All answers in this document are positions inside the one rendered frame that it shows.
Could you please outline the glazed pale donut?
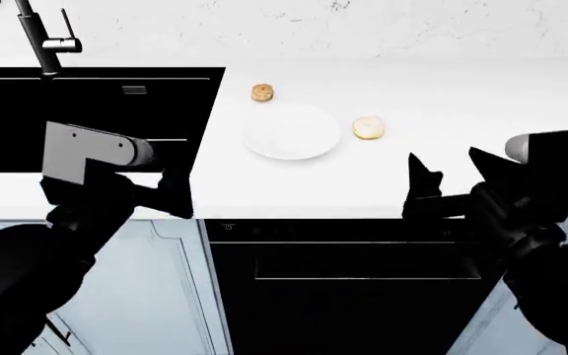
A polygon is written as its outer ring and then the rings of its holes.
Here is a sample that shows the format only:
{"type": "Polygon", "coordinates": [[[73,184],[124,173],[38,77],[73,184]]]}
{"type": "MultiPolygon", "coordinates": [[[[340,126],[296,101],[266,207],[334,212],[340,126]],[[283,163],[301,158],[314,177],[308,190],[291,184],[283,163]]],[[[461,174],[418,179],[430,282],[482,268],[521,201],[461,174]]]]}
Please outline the glazed pale donut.
{"type": "Polygon", "coordinates": [[[386,125],[380,117],[362,116],[353,121],[352,132],[363,140],[375,140],[385,135],[386,125]]]}

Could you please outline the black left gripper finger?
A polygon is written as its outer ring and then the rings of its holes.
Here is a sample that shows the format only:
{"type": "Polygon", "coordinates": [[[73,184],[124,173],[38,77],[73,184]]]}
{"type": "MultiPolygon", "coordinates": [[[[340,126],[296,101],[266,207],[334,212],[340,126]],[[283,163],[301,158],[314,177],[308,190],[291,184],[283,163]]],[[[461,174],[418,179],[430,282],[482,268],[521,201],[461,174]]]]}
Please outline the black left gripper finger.
{"type": "Polygon", "coordinates": [[[133,198],[138,206],[182,219],[193,217],[189,175],[179,168],[165,168],[156,188],[134,184],[133,198]]]}

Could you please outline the black kitchen sink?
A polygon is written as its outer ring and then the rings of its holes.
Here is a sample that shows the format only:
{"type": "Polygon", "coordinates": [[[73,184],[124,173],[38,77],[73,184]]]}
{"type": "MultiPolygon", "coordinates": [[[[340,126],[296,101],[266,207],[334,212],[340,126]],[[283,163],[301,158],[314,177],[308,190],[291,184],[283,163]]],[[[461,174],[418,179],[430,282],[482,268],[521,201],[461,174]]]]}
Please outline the black kitchen sink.
{"type": "Polygon", "coordinates": [[[222,67],[0,67],[0,174],[41,171],[46,124],[147,139],[158,158],[127,173],[191,170],[225,73],[222,67]],[[146,95],[125,95],[144,85],[146,95]]]}

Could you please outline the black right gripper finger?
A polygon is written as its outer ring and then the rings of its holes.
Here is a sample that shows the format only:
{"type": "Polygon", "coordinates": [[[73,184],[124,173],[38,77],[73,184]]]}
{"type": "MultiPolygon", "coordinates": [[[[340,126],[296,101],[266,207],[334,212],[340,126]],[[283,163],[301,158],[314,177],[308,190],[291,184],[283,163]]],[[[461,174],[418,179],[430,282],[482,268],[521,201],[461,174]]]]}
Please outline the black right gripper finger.
{"type": "Polygon", "coordinates": [[[402,206],[403,219],[443,219],[464,216],[468,194],[444,196],[441,171],[430,171],[413,153],[408,156],[409,189],[402,206]]]}
{"type": "Polygon", "coordinates": [[[509,184],[517,180],[517,163],[500,156],[493,155],[475,147],[470,147],[468,155],[489,184],[509,184]]]}

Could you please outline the black dishwasher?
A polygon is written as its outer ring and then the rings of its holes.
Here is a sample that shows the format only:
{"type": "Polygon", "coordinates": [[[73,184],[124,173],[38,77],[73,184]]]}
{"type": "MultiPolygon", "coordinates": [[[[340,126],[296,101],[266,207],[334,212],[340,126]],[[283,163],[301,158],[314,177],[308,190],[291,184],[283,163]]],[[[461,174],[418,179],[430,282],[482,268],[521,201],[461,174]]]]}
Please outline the black dishwasher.
{"type": "Polygon", "coordinates": [[[502,274],[461,219],[199,227],[233,355],[446,355],[502,274]]]}

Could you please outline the dark metal faucet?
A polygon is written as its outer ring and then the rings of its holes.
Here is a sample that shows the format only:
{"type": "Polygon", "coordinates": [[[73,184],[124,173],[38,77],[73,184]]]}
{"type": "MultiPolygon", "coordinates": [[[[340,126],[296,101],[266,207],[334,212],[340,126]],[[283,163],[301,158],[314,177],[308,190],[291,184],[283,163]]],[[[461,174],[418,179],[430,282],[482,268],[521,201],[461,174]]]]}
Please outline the dark metal faucet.
{"type": "Polygon", "coordinates": [[[18,20],[31,44],[43,76],[56,76],[62,70],[58,53],[83,52],[83,44],[74,34],[64,8],[60,9],[60,13],[68,37],[50,37],[40,15],[33,10],[30,0],[15,0],[15,3],[19,10],[18,20]]]}

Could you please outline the white round plate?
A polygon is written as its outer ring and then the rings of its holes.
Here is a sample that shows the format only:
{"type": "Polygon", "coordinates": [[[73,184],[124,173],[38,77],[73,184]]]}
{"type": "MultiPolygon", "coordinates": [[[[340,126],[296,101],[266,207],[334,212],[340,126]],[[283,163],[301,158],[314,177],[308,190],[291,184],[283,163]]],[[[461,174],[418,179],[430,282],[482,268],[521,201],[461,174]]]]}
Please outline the white round plate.
{"type": "Polygon", "coordinates": [[[243,142],[250,150],[269,159],[313,159],[332,150],[340,141],[336,118],[316,106],[271,104],[250,114],[243,129],[243,142]]]}

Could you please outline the brown cookie pastry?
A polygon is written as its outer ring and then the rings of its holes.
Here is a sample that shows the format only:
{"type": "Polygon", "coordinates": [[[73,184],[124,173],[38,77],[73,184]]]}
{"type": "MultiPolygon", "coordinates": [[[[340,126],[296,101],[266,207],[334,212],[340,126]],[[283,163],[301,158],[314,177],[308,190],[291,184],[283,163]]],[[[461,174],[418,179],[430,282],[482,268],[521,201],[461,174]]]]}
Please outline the brown cookie pastry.
{"type": "Polygon", "coordinates": [[[273,99],[274,88],[271,85],[265,83],[253,85],[251,88],[250,97],[255,102],[266,103],[273,99]]]}

